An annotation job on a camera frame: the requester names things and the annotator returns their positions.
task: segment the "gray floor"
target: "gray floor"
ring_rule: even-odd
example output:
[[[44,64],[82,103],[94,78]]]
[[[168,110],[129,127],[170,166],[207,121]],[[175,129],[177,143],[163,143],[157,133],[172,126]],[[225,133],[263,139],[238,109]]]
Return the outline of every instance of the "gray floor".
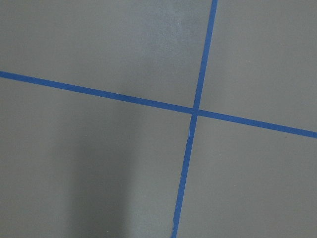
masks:
[[[0,70],[192,107],[211,1],[2,1]],[[201,109],[317,131],[317,2],[219,0]],[[190,115],[0,78],[0,237],[169,238]],[[179,238],[315,238],[317,140],[199,117]]]

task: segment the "horizontal blue line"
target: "horizontal blue line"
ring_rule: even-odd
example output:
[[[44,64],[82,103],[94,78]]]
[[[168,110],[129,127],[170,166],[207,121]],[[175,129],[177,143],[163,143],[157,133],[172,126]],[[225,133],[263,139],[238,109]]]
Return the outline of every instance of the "horizontal blue line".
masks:
[[[259,121],[259,120],[240,118],[240,117],[235,117],[235,116],[230,116],[230,115],[220,114],[220,113],[213,113],[213,112],[208,112],[203,110],[199,110],[198,115],[202,117],[207,117],[207,118],[226,120],[226,121],[235,122],[235,123],[244,124],[244,125],[251,125],[251,126],[261,127],[261,128],[270,129],[270,130],[282,131],[282,132],[286,132],[290,134],[317,138],[317,132],[314,132],[314,131],[297,129],[293,127],[272,124],[272,123]]]
[[[94,96],[103,97],[103,98],[110,98],[110,99],[115,99],[119,101],[125,101],[129,103],[141,104],[141,105],[155,107],[155,108],[162,108],[162,109],[167,109],[167,110],[181,112],[181,113],[191,114],[193,111],[192,108],[174,105],[170,103],[163,103],[163,102],[153,101],[149,99],[131,97],[131,96],[123,95],[123,94],[111,93],[107,91],[86,88],[86,87],[76,86],[76,85],[67,84],[67,83],[60,83],[60,82],[55,82],[55,81],[50,81],[50,80],[40,79],[35,77],[29,77],[29,76],[15,74],[15,73],[0,71],[0,77],[13,79],[13,80],[21,81],[21,82],[39,84],[39,85],[48,86],[52,88],[64,89],[64,90],[78,92],[78,93],[94,95]]]
[[[131,97],[131,96],[123,95],[123,94],[111,93],[111,92],[92,89],[92,88],[85,88],[85,87],[75,86],[72,84],[59,83],[55,81],[29,77],[29,76],[15,74],[15,73],[0,71],[0,77],[17,80],[21,82],[39,84],[39,85],[48,86],[52,88],[59,88],[59,89],[64,89],[68,91],[104,97],[104,98],[115,99],[119,101],[141,104],[141,105],[155,107],[155,108],[162,108],[162,109],[167,109],[167,110],[181,112],[181,113],[196,114],[192,108],[188,108],[184,106],[163,103],[163,102],[158,102],[158,101],[153,101],[153,100],[148,100],[143,98]],[[277,125],[277,124],[272,124],[272,123],[258,121],[258,120],[240,118],[240,117],[214,113],[214,112],[209,112],[204,110],[198,110],[198,115],[201,117],[213,118],[218,120],[226,120],[226,121],[231,121],[231,122],[235,122],[239,124],[251,125],[251,126],[261,127],[265,129],[282,131],[282,132],[286,132],[290,134],[317,138],[317,132],[314,132],[314,131],[303,130],[303,129],[293,128],[293,127],[288,127],[283,125]]]

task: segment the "painted line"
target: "painted line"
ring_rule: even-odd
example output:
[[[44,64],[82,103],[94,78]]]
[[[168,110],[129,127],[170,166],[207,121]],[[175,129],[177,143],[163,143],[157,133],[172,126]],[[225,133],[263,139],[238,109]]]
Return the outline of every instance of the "painted line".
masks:
[[[284,125],[277,125],[277,124],[272,124],[272,123],[259,121],[259,120],[235,117],[235,116],[230,116],[226,114],[213,113],[213,112],[208,112],[203,110],[199,110],[198,115],[202,117],[207,117],[207,118],[226,120],[226,121],[235,122],[235,123],[244,124],[244,125],[251,125],[251,126],[261,127],[261,128],[270,129],[270,130],[282,131],[282,132],[295,134],[295,135],[302,135],[302,136],[317,138],[317,132],[314,132],[314,131],[303,130],[303,129],[298,129],[294,127],[284,126]]]
[[[149,100],[149,99],[131,97],[131,96],[123,95],[123,94],[111,93],[111,92],[107,92],[103,90],[86,88],[86,87],[76,86],[76,85],[67,84],[67,83],[60,83],[60,82],[50,81],[46,79],[34,78],[34,77],[29,77],[29,76],[15,74],[15,73],[0,71],[0,77],[17,80],[21,82],[43,85],[43,86],[47,86],[51,88],[59,88],[59,89],[67,90],[67,91],[94,95],[94,96],[103,97],[103,98],[115,99],[119,101],[125,101],[129,103],[135,103],[135,104],[140,104],[140,105],[145,105],[145,106],[150,106],[155,108],[162,108],[162,109],[167,109],[167,110],[181,112],[181,113],[191,114],[193,112],[192,108],[188,108],[184,106],[174,105],[170,103],[163,103],[163,102],[158,102],[158,101]]]
[[[216,15],[216,9],[217,9],[217,0],[212,0],[211,3],[211,9],[209,14],[209,20],[208,20],[208,26],[207,26],[207,32],[206,32],[206,38],[205,38],[205,44],[204,44],[204,50],[203,50],[203,56],[198,76],[198,82],[196,87],[196,94],[194,99],[194,105],[193,105],[193,113],[190,120],[189,125],[189,134],[188,139],[186,143],[186,149],[185,149],[185,155],[184,155],[184,161],[182,166],[182,172],[181,177],[179,181],[179,187],[178,187],[178,193],[176,198],[176,204],[175,204],[175,211],[174,211],[174,218],[173,218],[173,229],[171,238],[177,237],[177,231],[182,211],[182,205],[183,205],[183,199],[184,199],[184,193],[185,193],[185,186],[186,186],[186,180],[187,180],[187,174],[188,174],[188,168],[190,163],[190,156],[192,153],[192,147],[193,147],[193,141],[195,137],[195,130],[196,130],[196,122],[197,122],[197,113],[199,110],[199,105],[202,97],[202,91],[204,86],[204,79],[205,79],[205,72],[207,68],[207,62],[208,62],[208,56],[209,56],[209,49],[211,45],[211,37],[212,37],[212,30],[214,26],[214,19]]]

